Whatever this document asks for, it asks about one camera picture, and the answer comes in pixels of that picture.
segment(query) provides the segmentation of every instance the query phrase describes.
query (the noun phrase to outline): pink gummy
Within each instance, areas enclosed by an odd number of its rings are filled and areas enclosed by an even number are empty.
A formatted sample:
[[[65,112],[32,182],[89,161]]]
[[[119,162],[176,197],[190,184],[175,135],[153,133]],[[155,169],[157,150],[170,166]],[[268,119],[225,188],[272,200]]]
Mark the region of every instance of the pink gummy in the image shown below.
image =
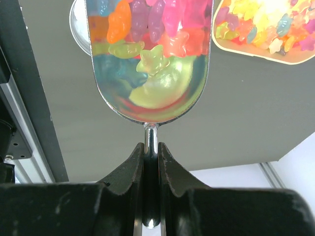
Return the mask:
[[[305,26],[304,29],[308,31],[308,33],[312,34],[315,32],[315,19],[310,20]]]
[[[164,33],[164,24],[162,22],[164,7],[164,0],[157,0],[156,3],[151,7],[149,13],[148,28],[150,39],[153,43],[158,42]]]
[[[231,31],[235,31],[235,29],[239,25],[238,16],[228,13],[225,18],[226,22],[228,22],[228,27]]]
[[[315,44],[315,38],[311,37],[310,35],[307,36],[304,40],[300,41],[301,51],[313,51]]]
[[[228,6],[220,8],[220,10],[217,13],[216,20],[215,20],[216,25],[221,24],[225,20],[228,12],[229,12]]]
[[[184,28],[202,28],[206,23],[205,11],[208,0],[186,0],[183,16]]]
[[[164,2],[162,21],[165,31],[170,37],[175,37],[184,14],[186,0],[164,0]]]
[[[156,3],[157,0],[146,0],[147,5],[153,6]]]

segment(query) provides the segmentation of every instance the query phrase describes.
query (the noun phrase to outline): gummy candy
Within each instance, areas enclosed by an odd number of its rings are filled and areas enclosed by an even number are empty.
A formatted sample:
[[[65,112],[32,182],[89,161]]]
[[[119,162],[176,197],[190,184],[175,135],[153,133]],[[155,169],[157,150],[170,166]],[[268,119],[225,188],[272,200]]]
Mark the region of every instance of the gummy candy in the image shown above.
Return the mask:
[[[289,37],[284,44],[284,50],[286,52],[290,51],[294,43],[295,43],[295,37],[294,36]]]
[[[236,29],[240,33],[240,41],[243,41],[253,28],[252,20],[240,20],[240,25]]]
[[[250,5],[249,0],[236,0],[234,3],[233,14],[242,14],[244,15]]]
[[[237,31],[228,31],[223,39],[232,40],[240,35]]]
[[[307,36],[304,40],[300,41],[301,51],[313,51],[315,44],[315,38],[311,37],[310,35]]]
[[[166,32],[161,37],[159,44],[163,45],[164,55],[168,58],[170,56],[185,57],[185,44],[188,41],[189,34],[185,31],[179,31],[175,37],[170,37]]]
[[[244,14],[244,20],[247,21],[249,19],[252,19],[254,17],[254,15],[256,14],[256,12],[259,9],[259,5],[257,2],[251,2],[248,6],[247,6],[247,11]]]
[[[280,51],[283,41],[275,38],[269,45],[270,54]]]
[[[148,6],[153,6],[157,0],[146,0]]]
[[[228,22],[229,29],[232,30],[232,31],[235,31],[235,29],[239,25],[238,17],[236,15],[233,15],[233,14],[229,13],[229,14],[226,15],[225,20],[226,20],[226,22]]]
[[[97,7],[100,16],[108,16],[115,10],[120,0],[98,0]]]
[[[88,22],[91,43],[106,41],[108,17],[89,16]]]
[[[126,0],[121,0],[117,4],[115,11],[108,17],[108,23],[107,41],[109,43],[118,42],[128,35],[131,28],[131,11]]]
[[[203,40],[205,32],[200,28],[186,28],[183,31],[189,34],[188,41],[185,45],[187,56],[200,56],[203,51]]]
[[[149,9],[145,0],[134,0],[130,4],[130,10],[132,39],[138,42],[147,31]]]
[[[216,25],[221,24],[225,20],[226,15],[228,14],[228,11],[229,11],[229,8],[227,6],[220,8],[220,10],[217,13],[216,20],[215,20]]]
[[[314,32],[315,32],[315,19],[310,20],[310,21],[304,26],[304,29],[306,29],[309,34],[314,33]]]
[[[311,5],[311,0],[298,0],[298,2],[292,7],[292,11],[297,11],[301,13],[305,9],[309,8]]]
[[[140,54],[140,51],[144,48],[144,42],[138,43],[115,43],[109,46],[108,52],[121,59],[133,58]]]
[[[157,0],[149,13],[148,28],[150,39],[153,43],[158,42],[164,32],[164,24],[162,22],[164,6],[164,0]]]
[[[223,0],[221,7],[230,6],[232,3],[231,0]]]
[[[157,45],[151,50],[142,50],[140,57],[141,60],[136,68],[138,72],[155,75],[169,65],[169,59],[163,55],[162,45]]]
[[[208,0],[185,0],[185,10],[182,20],[184,28],[201,28],[206,23],[204,12],[208,5]]]
[[[251,32],[247,35],[246,42],[248,44],[250,44],[254,40],[254,38],[256,37],[256,34],[257,34],[257,28],[256,28],[256,26],[254,26],[253,29],[251,30]]]
[[[277,25],[277,34],[279,37],[285,36],[291,27],[293,19],[288,14],[284,14]]]
[[[284,50],[284,47],[282,46],[281,48],[280,48],[280,50],[278,51],[278,52],[276,52],[276,53],[278,53],[278,54],[280,54],[280,55],[282,55],[282,56],[285,56],[286,55],[286,51]]]
[[[177,34],[178,26],[182,20],[185,0],[164,0],[165,8],[162,16],[165,31],[170,37]]]
[[[223,24],[217,27],[216,38],[224,38],[225,34],[229,31],[227,25],[228,23],[224,22]]]
[[[256,37],[254,38],[254,40],[252,41],[252,43],[256,46],[256,47],[260,47],[263,42],[265,42],[267,39],[267,32],[262,31],[257,33]]]

